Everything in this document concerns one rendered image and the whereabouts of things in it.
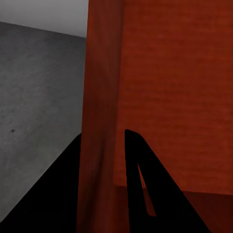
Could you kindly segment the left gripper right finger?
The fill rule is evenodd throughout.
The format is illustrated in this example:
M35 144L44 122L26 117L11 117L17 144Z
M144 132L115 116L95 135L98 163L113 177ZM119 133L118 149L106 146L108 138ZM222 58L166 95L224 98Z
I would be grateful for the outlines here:
M130 233L211 233L143 136L125 130ZM139 168L156 216L147 212Z

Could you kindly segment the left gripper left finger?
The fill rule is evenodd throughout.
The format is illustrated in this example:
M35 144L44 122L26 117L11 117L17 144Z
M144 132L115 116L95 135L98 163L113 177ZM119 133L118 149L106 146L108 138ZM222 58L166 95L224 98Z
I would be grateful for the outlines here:
M0 223L0 233L76 233L79 134Z

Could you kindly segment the storage box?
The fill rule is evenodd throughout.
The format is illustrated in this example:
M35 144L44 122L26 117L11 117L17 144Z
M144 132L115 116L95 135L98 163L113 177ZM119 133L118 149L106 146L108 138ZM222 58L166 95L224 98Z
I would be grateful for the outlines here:
M76 233L130 233L126 129L233 233L233 0L89 0Z

